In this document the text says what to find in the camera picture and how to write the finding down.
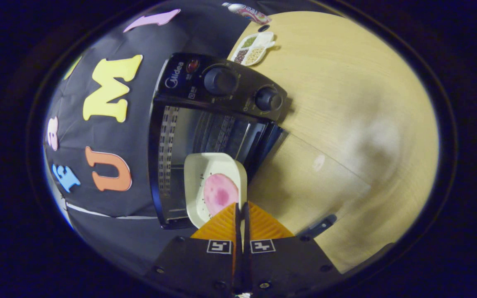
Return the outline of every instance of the white dish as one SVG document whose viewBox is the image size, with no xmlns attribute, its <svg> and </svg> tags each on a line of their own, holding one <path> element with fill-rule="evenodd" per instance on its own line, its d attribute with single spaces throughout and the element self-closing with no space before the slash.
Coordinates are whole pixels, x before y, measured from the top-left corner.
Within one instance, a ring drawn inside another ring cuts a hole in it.
<svg viewBox="0 0 477 298">
<path fill-rule="evenodd" d="M 255 37 L 255 40 L 253 41 L 253 44 L 250 45 L 249 47 L 242 47 L 244 43 L 246 43 L 246 40 Z M 266 50 L 273 47 L 275 45 L 275 41 L 273 41 L 273 32 L 267 31 L 267 32 L 260 32 L 257 34 L 252 34 L 248 35 L 245 38 L 242 39 L 240 42 L 239 46 L 231 56 L 231 61 L 235 62 L 235 59 L 237 55 L 239 54 L 240 51 L 246 50 L 246 54 L 244 55 L 244 58 L 240 62 L 240 64 L 244 66 L 250 66 L 253 64 L 257 64 L 266 54 Z M 262 51 L 259 53 L 259 57 L 255 59 L 254 61 L 250 63 L 246 63 L 246 59 L 248 56 L 250 56 L 253 52 L 254 49 L 262 49 Z"/>
<path fill-rule="evenodd" d="M 191 222 L 200 228 L 211 218 L 203 200 L 205 179 L 212 174 L 224 174 L 238 188 L 238 206 L 246 202 L 248 176 L 244 166 L 225 153 L 195 153 L 187 155 L 183 168 L 185 204 Z"/>
</svg>

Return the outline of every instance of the pink ham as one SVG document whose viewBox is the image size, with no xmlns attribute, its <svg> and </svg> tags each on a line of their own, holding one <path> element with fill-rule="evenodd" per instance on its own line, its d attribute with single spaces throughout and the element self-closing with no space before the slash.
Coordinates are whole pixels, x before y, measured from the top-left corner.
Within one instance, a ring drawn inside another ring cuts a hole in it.
<svg viewBox="0 0 477 298">
<path fill-rule="evenodd" d="M 213 174 L 205 181 L 204 201 L 209 213 L 214 216 L 229 204 L 239 201 L 239 189 L 224 174 Z"/>
</svg>

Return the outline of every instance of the screw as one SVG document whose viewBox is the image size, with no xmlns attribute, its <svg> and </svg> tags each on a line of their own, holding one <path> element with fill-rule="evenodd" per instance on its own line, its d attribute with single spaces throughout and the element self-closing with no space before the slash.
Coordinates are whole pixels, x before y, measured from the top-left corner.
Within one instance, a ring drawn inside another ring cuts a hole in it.
<svg viewBox="0 0 477 298">
<path fill-rule="evenodd" d="M 269 288 L 270 286 L 270 283 L 260 283 L 259 288 Z"/>
</svg>

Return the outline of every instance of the oven control knob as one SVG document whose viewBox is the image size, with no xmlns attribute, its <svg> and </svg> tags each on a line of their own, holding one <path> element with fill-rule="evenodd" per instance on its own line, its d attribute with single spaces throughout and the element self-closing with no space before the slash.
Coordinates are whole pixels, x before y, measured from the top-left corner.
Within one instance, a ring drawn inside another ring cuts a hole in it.
<svg viewBox="0 0 477 298">
<path fill-rule="evenodd" d="M 237 88 L 239 80 L 237 75 L 229 68 L 211 68 L 204 78 L 207 91 L 216 96 L 226 96 Z"/>
<path fill-rule="evenodd" d="M 263 87 L 255 95 L 255 104 L 261 111 L 273 111 L 281 107 L 282 98 L 272 87 Z"/>
</svg>

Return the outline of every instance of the bottle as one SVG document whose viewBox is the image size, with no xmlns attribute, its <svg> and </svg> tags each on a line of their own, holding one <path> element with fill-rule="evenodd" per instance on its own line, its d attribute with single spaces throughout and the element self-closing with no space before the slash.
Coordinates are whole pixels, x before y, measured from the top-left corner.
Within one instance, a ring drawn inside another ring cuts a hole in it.
<svg viewBox="0 0 477 298">
<path fill-rule="evenodd" d="M 231 4 L 229 2 L 224 2 L 222 3 L 222 6 L 227 7 L 227 9 L 229 9 L 229 11 L 232 13 L 242 15 L 246 19 L 249 19 L 250 21 L 260 25 L 265 25 L 271 22 L 271 19 L 267 15 L 244 4 Z"/>
</svg>

